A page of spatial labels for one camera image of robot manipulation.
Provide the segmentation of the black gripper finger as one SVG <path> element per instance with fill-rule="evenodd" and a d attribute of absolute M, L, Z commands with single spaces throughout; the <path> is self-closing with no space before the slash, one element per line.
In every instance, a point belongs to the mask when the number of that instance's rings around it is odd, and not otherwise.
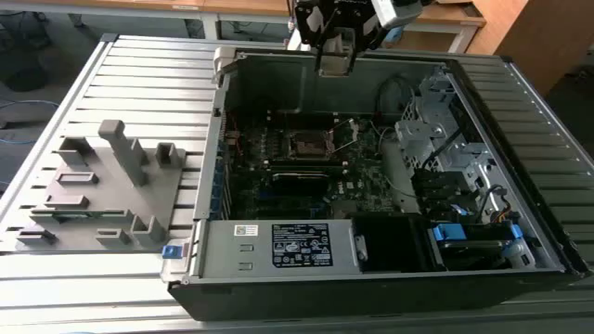
<path fill-rule="evenodd" d="M 354 68 L 358 55 L 364 50 L 366 50 L 366 44 L 364 44 L 363 33 L 352 33 L 350 52 L 348 52 L 348 67 L 347 67 L 348 70 Z"/>
<path fill-rule="evenodd" d="M 315 56 L 316 72 L 336 72 L 337 60 L 333 55 L 336 51 L 336 32 L 332 21 L 327 21 L 316 40 L 317 54 Z"/>

